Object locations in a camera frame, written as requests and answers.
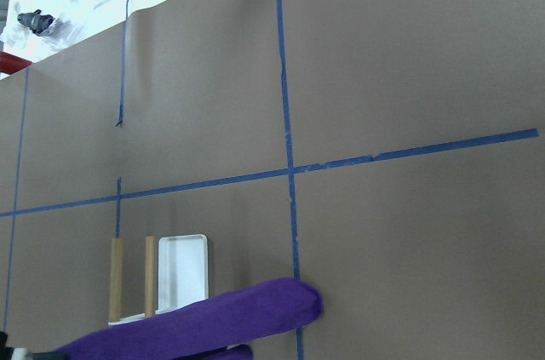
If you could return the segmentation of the wooden rack rod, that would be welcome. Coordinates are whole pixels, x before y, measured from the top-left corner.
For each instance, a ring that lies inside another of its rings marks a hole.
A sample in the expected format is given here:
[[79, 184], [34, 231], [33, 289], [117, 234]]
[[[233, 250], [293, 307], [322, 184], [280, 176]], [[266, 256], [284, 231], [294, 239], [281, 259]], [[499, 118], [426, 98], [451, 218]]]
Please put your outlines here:
[[145, 318], [153, 317], [157, 303], [157, 240], [154, 236], [145, 237], [145, 292], [144, 313]]
[[115, 237], [111, 244], [111, 267], [109, 288], [108, 322], [115, 323], [121, 318], [123, 282], [123, 239]]

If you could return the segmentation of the white rack support bracket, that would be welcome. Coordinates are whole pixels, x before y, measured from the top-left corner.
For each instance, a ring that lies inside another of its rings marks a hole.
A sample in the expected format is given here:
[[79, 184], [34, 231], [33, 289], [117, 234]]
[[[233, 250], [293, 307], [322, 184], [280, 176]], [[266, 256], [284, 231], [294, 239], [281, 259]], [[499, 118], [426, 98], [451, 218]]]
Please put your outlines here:
[[107, 325], [109, 327], [114, 327], [114, 326], [119, 326], [119, 325], [123, 325], [127, 323], [138, 322], [138, 321], [144, 320], [145, 318], [146, 318], [146, 315], [144, 313], [138, 313], [128, 317], [121, 317], [119, 320], [114, 322], [108, 322]]

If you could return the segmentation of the left wooden rack rod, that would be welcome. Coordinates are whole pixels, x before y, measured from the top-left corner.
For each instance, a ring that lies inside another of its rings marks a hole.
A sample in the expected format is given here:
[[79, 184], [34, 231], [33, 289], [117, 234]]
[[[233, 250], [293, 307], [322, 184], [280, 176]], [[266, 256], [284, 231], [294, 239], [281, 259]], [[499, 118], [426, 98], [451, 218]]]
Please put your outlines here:
[[145, 292], [144, 313], [145, 318], [153, 317], [157, 303], [157, 240], [154, 236], [145, 237]]

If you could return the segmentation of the purple towel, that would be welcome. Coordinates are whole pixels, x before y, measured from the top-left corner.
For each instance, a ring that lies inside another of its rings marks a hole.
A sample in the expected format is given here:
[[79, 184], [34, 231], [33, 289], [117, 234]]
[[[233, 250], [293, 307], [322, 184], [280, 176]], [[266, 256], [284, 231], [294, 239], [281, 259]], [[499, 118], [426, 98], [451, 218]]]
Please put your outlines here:
[[290, 332], [322, 311], [314, 287], [278, 278], [102, 329], [56, 351], [69, 359], [176, 359]]

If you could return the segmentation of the right wooden rack rod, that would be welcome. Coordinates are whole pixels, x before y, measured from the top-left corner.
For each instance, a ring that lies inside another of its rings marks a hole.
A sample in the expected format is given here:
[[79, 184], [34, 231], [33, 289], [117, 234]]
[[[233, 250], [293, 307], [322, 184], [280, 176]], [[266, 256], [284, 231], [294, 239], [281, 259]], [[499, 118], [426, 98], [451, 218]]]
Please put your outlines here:
[[115, 323], [121, 318], [123, 282], [123, 239], [115, 237], [111, 244], [111, 267], [109, 288], [108, 322]]

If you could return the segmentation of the white rack base tray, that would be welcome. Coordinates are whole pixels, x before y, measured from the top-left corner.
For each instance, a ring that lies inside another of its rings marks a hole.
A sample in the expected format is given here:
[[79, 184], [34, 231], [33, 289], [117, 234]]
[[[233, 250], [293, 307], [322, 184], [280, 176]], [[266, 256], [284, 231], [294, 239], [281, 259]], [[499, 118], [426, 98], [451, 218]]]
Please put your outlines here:
[[157, 314], [209, 298], [208, 258], [204, 234], [159, 239]]

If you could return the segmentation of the crumpled clear plastic bag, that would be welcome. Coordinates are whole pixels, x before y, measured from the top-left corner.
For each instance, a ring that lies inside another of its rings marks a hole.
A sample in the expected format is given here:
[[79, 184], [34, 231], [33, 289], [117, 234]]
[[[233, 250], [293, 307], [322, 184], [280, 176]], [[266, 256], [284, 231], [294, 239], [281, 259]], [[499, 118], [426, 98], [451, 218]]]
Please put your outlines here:
[[27, 56], [46, 57], [77, 42], [83, 25], [65, 12], [50, 14], [41, 9], [24, 10], [19, 2], [10, 7], [1, 42]]

